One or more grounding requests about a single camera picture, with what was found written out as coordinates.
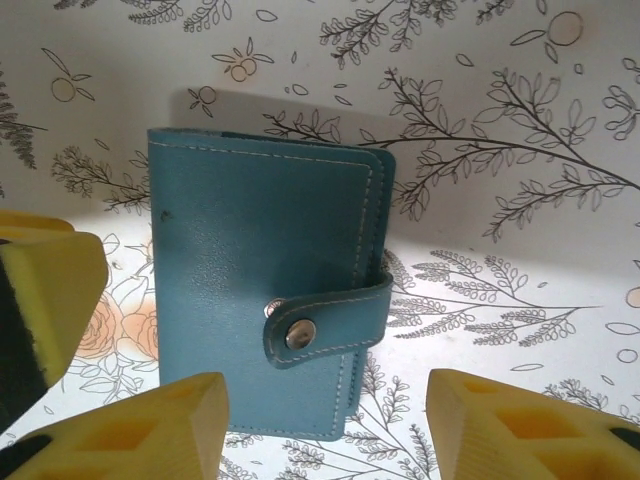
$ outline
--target yellow foam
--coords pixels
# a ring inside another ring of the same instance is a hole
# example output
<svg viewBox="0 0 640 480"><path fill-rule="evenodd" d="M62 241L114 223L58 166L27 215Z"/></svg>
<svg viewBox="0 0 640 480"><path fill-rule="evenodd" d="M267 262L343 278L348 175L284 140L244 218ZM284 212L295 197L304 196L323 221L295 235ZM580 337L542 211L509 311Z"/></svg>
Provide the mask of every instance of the yellow foam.
<svg viewBox="0 0 640 480"><path fill-rule="evenodd" d="M0 211L0 261L48 385L64 375L106 285L100 239L66 222Z"/></svg>
<svg viewBox="0 0 640 480"><path fill-rule="evenodd" d="M0 226L42 228L45 230L62 230L66 232L73 232L74 230L73 225L60 218L43 217L42 215L15 210L0 210Z"/></svg>
<svg viewBox="0 0 640 480"><path fill-rule="evenodd" d="M7 480L216 480L229 404L204 373L25 436L53 440Z"/></svg>
<svg viewBox="0 0 640 480"><path fill-rule="evenodd" d="M432 370L427 419L442 480L640 479L618 417L456 370Z"/></svg>

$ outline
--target white backdrop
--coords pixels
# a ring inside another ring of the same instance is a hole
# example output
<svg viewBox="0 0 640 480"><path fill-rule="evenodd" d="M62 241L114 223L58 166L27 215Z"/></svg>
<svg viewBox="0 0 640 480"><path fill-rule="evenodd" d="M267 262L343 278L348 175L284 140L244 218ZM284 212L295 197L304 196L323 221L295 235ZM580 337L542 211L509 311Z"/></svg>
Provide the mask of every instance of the white backdrop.
<svg viewBox="0 0 640 480"><path fill-rule="evenodd" d="M615 3L1 2L0 205L97 233L111 279L67 376L0 442L157 385L156 126L398 159L377 388L338 442L228 435L222 478L439 478L438 367L640 423L640 5Z"/></svg>

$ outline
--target wallet cover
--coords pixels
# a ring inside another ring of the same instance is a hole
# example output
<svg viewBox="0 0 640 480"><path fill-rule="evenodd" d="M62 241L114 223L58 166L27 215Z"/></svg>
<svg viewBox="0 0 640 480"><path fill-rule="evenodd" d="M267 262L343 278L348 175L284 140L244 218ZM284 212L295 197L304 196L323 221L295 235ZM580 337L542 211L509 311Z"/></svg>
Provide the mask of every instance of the wallet cover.
<svg viewBox="0 0 640 480"><path fill-rule="evenodd" d="M161 385L221 372L230 431L340 438L386 326L393 156L153 129L149 171Z"/></svg>

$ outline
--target berry drawing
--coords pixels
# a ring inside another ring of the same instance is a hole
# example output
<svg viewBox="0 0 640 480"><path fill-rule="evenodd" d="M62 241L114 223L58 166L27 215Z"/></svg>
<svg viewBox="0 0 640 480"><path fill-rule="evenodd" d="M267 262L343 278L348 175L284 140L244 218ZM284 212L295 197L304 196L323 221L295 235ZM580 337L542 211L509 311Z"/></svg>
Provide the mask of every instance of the berry drawing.
<svg viewBox="0 0 640 480"><path fill-rule="evenodd" d="M193 110L197 106L200 106L200 108L202 108L202 111L208 117L213 118L213 113L211 112L209 105L213 104L218 99L218 94L216 93L216 91L209 86L204 86L197 92L195 90L192 90L191 88L189 88L188 91L189 95L194 98L194 101L189 106L189 110Z"/></svg>
<svg viewBox="0 0 640 480"><path fill-rule="evenodd" d="M275 63L273 58L262 53L255 53L253 50L253 40L249 37L247 48L243 54L239 49L233 49L233 55L219 53L211 55L211 57L222 63L226 63L227 67L224 73L229 73L235 82L244 82L247 78L253 76L258 71L258 63Z"/></svg>
<svg viewBox="0 0 640 480"><path fill-rule="evenodd" d="M557 47L573 45L580 40L583 31L582 17L576 12L564 11L553 17L546 29L529 30L512 40L510 45L517 47L546 36L544 51L553 63L558 63Z"/></svg>
<svg viewBox="0 0 640 480"><path fill-rule="evenodd" d="M96 99L93 95L77 85L79 82L91 78L91 75L86 73L76 73L75 75L72 75L64 62L60 60L60 57L47 48L43 48L42 51L64 74L63 76L56 77L51 82L51 94L53 95L53 98L59 102L67 103L76 98L77 95L81 95L84 98L95 102Z"/></svg>

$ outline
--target metal snap button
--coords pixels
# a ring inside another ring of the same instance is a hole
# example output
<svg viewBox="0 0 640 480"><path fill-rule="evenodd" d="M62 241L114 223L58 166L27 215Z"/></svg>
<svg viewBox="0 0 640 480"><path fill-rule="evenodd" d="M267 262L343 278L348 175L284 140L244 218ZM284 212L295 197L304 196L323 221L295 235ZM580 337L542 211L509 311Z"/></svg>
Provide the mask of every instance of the metal snap button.
<svg viewBox="0 0 640 480"><path fill-rule="evenodd" d="M316 325L306 318L289 327L285 341L291 350L302 350L316 338Z"/></svg>
<svg viewBox="0 0 640 480"><path fill-rule="evenodd" d="M264 316L269 318L273 311L285 302L284 298L274 298L264 307Z"/></svg>

